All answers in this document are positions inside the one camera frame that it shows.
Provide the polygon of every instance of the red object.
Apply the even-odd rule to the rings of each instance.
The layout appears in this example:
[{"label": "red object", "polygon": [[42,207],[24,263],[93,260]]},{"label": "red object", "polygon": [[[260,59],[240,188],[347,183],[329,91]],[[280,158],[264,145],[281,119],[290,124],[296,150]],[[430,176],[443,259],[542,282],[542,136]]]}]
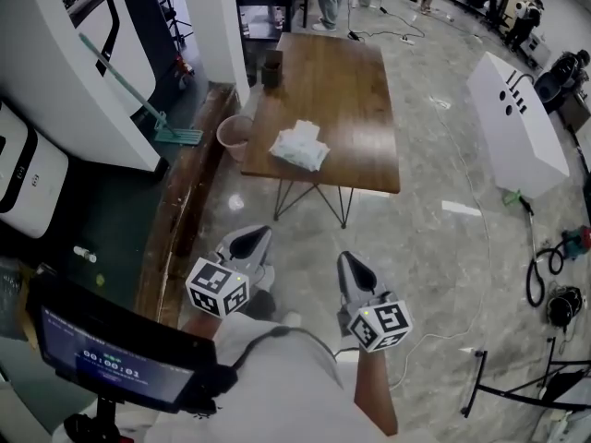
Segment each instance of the red object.
[{"label": "red object", "polygon": [[583,246],[585,249],[591,248],[591,228],[588,226],[582,227]]}]

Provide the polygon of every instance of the mop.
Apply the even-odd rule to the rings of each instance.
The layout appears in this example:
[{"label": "mop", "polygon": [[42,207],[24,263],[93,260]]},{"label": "mop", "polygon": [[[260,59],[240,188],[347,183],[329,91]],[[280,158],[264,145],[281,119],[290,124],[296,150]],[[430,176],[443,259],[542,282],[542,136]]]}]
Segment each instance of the mop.
[{"label": "mop", "polygon": [[156,130],[156,137],[154,140],[162,143],[188,144],[193,146],[196,146],[201,142],[203,136],[201,130],[173,129],[166,120],[166,114],[164,112],[158,112],[146,99],[144,99],[139,92],[127,82],[121,74],[119,74],[109,61],[104,58],[101,52],[94,46],[94,44],[92,44],[85,34],[80,33],[79,37],[82,42],[86,44],[86,47],[88,47],[94,55],[99,58],[99,61],[104,64],[109,72],[113,74],[115,79],[125,87],[125,89],[133,95],[154,118],[156,118],[156,127],[154,127]]}]

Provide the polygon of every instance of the white cable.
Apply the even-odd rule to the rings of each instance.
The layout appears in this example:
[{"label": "white cable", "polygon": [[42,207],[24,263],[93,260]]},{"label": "white cable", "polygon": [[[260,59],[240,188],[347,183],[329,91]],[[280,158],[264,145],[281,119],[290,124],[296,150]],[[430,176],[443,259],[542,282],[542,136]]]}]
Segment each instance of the white cable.
[{"label": "white cable", "polygon": [[[455,139],[453,138],[452,131],[450,130],[450,128],[445,123],[443,123],[443,120],[441,120],[440,113],[437,110],[437,107],[434,107],[434,110],[435,110],[435,114],[437,115],[437,118],[439,119],[440,123],[447,130],[447,134],[450,137],[450,140],[452,141],[453,145],[455,146],[455,148],[458,152],[458,157],[460,158],[460,160],[462,161],[462,164],[464,165],[464,174],[465,174],[465,178],[468,180],[468,184],[470,185],[470,192],[472,193],[472,198],[474,199],[476,205],[478,206],[478,209],[480,210],[480,213],[482,214],[482,221],[484,222],[484,229],[487,234],[487,240],[488,240],[488,271],[490,273],[490,283],[492,284],[492,257],[490,255],[490,233],[488,231],[487,218],[484,214],[484,210],[482,209],[482,205],[480,205],[480,202],[476,198],[476,194],[474,192],[474,186],[472,186],[472,180],[470,179],[470,175],[468,174],[468,164],[466,163],[464,157],[462,156],[462,152],[460,150],[460,147],[455,142]],[[413,351],[420,346],[420,344],[423,342],[424,339],[438,338],[440,340],[453,340],[454,338],[459,338],[461,336],[467,335],[472,330],[472,327],[476,323],[476,319],[480,316],[480,313],[482,312],[482,304],[484,303],[485,293],[486,293],[486,288],[485,288],[485,286],[483,286],[482,287],[482,294],[480,295],[480,302],[478,303],[478,310],[476,311],[476,313],[472,317],[472,320],[470,321],[470,325],[468,326],[468,329],[466,331],[462,331],[461,333],[456,333],[452,336],[441,336],[441,335],[437,335],[435,333],[427,333],[427,334],[423,335],[423,337],[418,341],[418,343],[413,347],[413,349],[410,350],[410,352],[408,352],[408,354],[406,355],[406,358],[404,359],[403,376],[398,380],[398,382],[390,385],[390,390],[396,389],[398,386],[400,386],[404,382],[404,379],[406,378],[406,371],[408,371],[408,358],[413,353]]]}]

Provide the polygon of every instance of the human arm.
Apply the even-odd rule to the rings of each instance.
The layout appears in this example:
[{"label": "human arm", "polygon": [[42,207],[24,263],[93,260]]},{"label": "human arm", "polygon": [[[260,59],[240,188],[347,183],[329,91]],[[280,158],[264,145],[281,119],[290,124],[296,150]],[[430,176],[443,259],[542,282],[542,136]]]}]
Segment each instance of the human arm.
[{"label": "human arm", "polygon": [[384,351],[359,349],[355,404],[387,437],[398,433]]}]

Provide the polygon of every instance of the wastebasket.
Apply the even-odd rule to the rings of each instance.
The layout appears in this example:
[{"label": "wastebasket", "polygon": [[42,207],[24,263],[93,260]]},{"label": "wastebasket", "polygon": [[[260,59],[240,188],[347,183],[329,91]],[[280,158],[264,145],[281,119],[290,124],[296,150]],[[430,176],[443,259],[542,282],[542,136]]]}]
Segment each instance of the wastebasket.
[{"label": "wastebasket", "polygon": [[252,129],[252,118],[235,114],[223,120],[218,126],[217,138],[236,162],[242,162],[247,150]]}]

